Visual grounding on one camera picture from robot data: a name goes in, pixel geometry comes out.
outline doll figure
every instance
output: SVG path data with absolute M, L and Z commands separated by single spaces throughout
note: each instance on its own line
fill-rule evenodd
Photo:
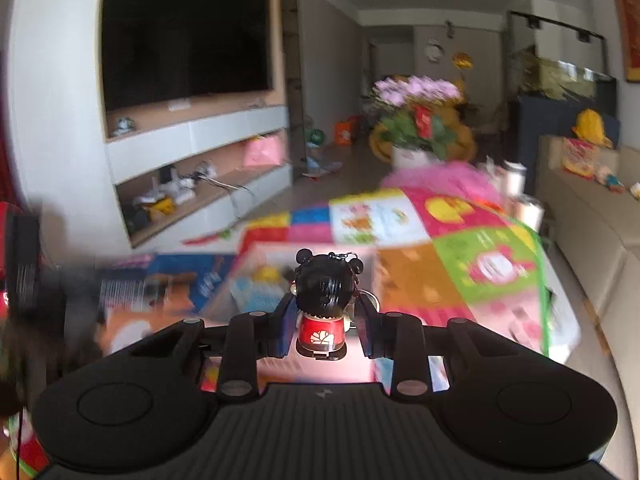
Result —
M 348 254 L 317 254 L 300 249 L 291 292 L 302 311 L 296 341 L 298 353 L 316 359 L 337 360 L 346 354 L 344 309 L 357 294 L 361 260 Z

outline white shelf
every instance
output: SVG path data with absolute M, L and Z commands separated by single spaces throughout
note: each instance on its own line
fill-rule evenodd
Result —
M 244 190 L 233 191 L 234 200 L 240 216 L 247 215 L 252 209 L 267 202 L 291 185 L 291 165 L 285 164 L 265 173 L 247 187 L 254 193 L 256 200 Z M 206 207 L 172 224 L 162 232 L 134 248 L 135 253 L 176 251 L 180 243 L 188 238 L 197 238 L 213 234 L 231 227 L 238 220 L 228 194 L 224 194 Z
M 105 144 L 117 185 L 188 156 L 287 128 L 287 108 L 273 106 L 221 114 Z

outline sofa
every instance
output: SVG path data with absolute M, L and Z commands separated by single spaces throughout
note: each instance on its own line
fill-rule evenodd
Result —
M 618 430 L 630 436 L 628 446 L 633 448 L 637 477 L 640 452 L 632 435 L 640 442 L 640 203 L 628 191 L 613 193 L 597 182 L 563 171 L 563 141 L 561 137 L 541 138 L 536 197 L 555 217 L 556 245 L 580 281 L 592 321 L 606 339 L 600 350 L 610 350 L 611 366 L 622 385 Z M 625 185 L 640 181 L 638 150 L 601 148 L 599 157 Z M 587 351 L 576 349 L 573 361 L 587 368 L 581 370 L 579 365 L 576 369 L 598 376 L 588 369 L 590 359 L 579 355 Z M 620 384 L 604 384 L 614 399 Z M 627 423 L 630 428 L 620 427 Z

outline wire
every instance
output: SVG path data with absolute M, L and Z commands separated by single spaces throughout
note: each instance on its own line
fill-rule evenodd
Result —
M 20 480 L 20 446 L 22 445 L 22 417 L 24 409 L 20 408 L 18 415 L 18 443 L 15 446 L 15 480 Z
M 364 290 L 363 288 L 359 288 L 358 292 L 364 292 L 369 297 L 371 297 L 373 299 L 373 306 L 376 307 L 377 312 L 380 312 L 380 301 L 373 292 L 369 292 L 368 290 Z
M 230 189 L 233 189 L 233 190 L 244 189 L 245 191 L 248 191 L 251 194 L 252 198 L 254 199 L 254 204 L 252 205 L 252 209 L 257 205 L 258 199 L 257 199 L 255 193 L 253 191 L 251 191 L 248 187 L 245 187 L 245 186 L 234 186 L 233 184 L 225 184 L 224 182 L 220 182 L 219 180 L 216 180 L 215 178 L 211 178 L 210 176 L 206 176 L 204 174 L 200 174 L 199 177 L 200 177 L 200 179 L 204 180 L 205 182 L 208 182 L 209 184 L 221 187 L 221 188 L 226 190 L 226 192 L 229 194 L 229 198 L 231 200 L 231 205 L 234 208 L 234 216 L 236 217 L 236 220 L 240 219 L 240 216 L 238 215 L 238 213 L 239 213 L 238 204 L 236 203 L 236 200 L 234 199 L 233 194 L 229 191 Z

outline television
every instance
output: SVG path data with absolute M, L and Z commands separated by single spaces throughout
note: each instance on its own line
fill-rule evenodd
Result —
M 108 112 L 271 87 L 269 0 L 103 0 Z

